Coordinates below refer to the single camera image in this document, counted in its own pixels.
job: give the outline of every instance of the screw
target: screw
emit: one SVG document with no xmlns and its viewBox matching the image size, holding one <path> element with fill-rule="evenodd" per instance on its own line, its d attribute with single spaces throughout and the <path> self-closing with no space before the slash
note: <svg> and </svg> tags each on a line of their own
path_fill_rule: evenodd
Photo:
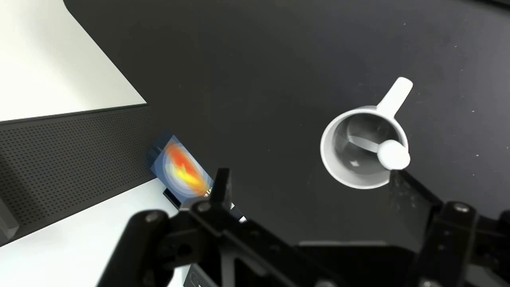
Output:
<svg viewBox="0 0 510 287">
<path fill-rule="evenodd" d="M 465 204 L 460 204 L 460 203 L 452 204 L 452 207 L 454 207 L 457 212 L 462 212 L 462 214 L 467 214 L 467 212 L 468 212 L 468 207 L 467 207 Z"/>
<path fill-rule="evenodd" d="M 317 281 L 315 287 L 336 287 L 336 284 L 331 281 Z"/>
<path fill-rule="evenodd" d="M 437 281 L 425 279 L 419 282 L 419 287 L 441 287 L 441 284 L 438 284 Z"/>
<path fill-rule="evenodd" d="M 210 209 L 210 203 L 201 203 L 199 206 L 197 206 L 197 211 L 199 212 L 207 212 Z"/>
<path fill-rule="evenodd" d="M 156 222 L 158 219 L 159 219 L 159 214 L 158 214 L 158 212 L 150 212 L 150 214 L 146 214 L 145 222 L 153 223 L 153 222 Z"/>
</svg>

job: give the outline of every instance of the measuring cup handle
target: measuring cup handle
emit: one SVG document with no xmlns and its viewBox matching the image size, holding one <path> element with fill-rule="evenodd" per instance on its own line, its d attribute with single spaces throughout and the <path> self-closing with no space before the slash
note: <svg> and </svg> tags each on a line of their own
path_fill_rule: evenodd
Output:
<svg viewBox="0 0 510 287">
<path fill-rule="evenodd" d="M 413 81 L 408 78 L 398 77 L 393 86 L 387 91 L 387 94 L 378 104 L 376 110 L 389 118 L 393 118 L 411 89 L 413 89 Z"/>
</svg>

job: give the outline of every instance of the black metal bracket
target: black metal bracket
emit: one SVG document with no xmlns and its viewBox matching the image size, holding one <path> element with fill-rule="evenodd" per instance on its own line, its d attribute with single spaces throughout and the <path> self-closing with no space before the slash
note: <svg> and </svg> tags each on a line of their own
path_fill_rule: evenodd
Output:
<svg viewBox="0 0 510 287">
<path fill-rule="evenodd" d="M 484 219 L 464 203 L 437 204 L 421 252 L 384 246 L 291 247 L 258 223 L 229 214 L 228 169 L 209 199 L 169 219 L 134 215 L 99 282 L 100 287 L 162 287 L 174 268 L 197 263 L 221 287 L 405 286 L 460 287 L 468 263 L 508 282 L 510 215 Z"/>
</svg>

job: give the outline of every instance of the colorful card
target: colorful card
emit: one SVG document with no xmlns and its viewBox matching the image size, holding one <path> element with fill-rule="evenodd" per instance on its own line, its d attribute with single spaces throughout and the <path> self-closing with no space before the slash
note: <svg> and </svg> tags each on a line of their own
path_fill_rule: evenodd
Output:
<svg viewBox="0 0 510 287">
<path fill-rule="evenodd" d="M 180 203 L 210 193 L 212 179 L 175 136 L 161 150 L 151 171 Z"/>
</svg>

